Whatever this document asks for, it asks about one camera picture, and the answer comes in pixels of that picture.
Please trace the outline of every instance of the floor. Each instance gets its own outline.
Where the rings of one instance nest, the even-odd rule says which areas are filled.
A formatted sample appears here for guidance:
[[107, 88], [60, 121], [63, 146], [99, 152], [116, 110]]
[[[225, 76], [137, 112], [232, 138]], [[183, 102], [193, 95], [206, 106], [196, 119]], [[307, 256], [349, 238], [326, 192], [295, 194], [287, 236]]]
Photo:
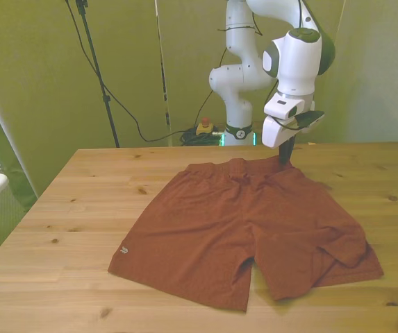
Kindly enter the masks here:
[[9, 188], [0, 193], [0, 246], [16, 228], [25, 213]]

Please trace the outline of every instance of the pole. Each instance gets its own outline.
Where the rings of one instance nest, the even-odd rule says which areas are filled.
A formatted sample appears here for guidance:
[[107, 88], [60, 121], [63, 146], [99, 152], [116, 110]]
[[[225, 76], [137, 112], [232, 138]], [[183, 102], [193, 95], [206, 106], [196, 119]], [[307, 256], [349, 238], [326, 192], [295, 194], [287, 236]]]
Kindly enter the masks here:
[[120, 148], [120, 143], [119, 143], [119, 140], [118, 140], [117, 131], [115, 130], [113, 114], [112, 114], [112, 112], [110, 110], [110, 105], [109, 105], [110, 97], [109, 97], [109, 95], [107, 95], [106, 89], [104, 87], [103, 78], [101, 77], [101, 72], [100, 72], [100, 66], [99, 66], [99, 63], [97, 61], [97, 56], [95, 55], [94, 43], [92, 42], [92, 37], [90, 35], [89, 26], [88, 26], [88, 21], [86, 20], [85, 7], [88, 6], [88, 0], [75, 0], [75, 1], [76, 1], [76, 6], [78, 8], [78, 12], [80, 13], [81, 19], [83, 20], [83, 24], [85, 26], [86, 36], [88, 37], [89, 47], [90, 47], [90, 51], [92, 53], [92, 59], [94, 60], [95, 71], [97, 72], [97, 76], [99, 78], [101, 93], [103, 94], [103, 102], [104, 102], [104, 105], [106, 107], [106, 112], [108, 113], [110, 129], [113, 132], [115, 146], [117, 148]]

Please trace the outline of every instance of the wood knot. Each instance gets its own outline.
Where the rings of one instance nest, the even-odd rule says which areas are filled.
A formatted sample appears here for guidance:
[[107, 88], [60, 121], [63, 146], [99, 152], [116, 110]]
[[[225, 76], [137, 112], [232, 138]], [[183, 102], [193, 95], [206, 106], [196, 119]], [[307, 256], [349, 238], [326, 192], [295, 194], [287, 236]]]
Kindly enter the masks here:
[[110, 315], [110, 313], [113, 311], [110, 307], [105, 307], [104, 309], [101, 310], [100, 312], [100, 318], [105, 319]]

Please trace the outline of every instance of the shorts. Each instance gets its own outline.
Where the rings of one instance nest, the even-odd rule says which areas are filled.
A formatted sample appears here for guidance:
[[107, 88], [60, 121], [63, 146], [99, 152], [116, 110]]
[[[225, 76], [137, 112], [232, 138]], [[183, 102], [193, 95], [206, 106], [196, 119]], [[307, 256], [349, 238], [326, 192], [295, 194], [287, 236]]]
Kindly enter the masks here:
[[109, 272], [246, 311], [253, 262], [275, 300], [383, 275], [361, 226], [278, 157], [190, 165], [142, 213]]

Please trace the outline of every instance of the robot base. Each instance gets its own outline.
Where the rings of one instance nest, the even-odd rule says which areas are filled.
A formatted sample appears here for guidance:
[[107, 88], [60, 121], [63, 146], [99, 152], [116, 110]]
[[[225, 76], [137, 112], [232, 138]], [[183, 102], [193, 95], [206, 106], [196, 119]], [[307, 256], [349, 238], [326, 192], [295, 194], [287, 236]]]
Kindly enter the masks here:
[[254, 145], [254, 132], [247, 135], [246, 138], [239, 140], [234, 135], [225, 131], [224, 133], [224, 145], [225, 146], [253, 146]]

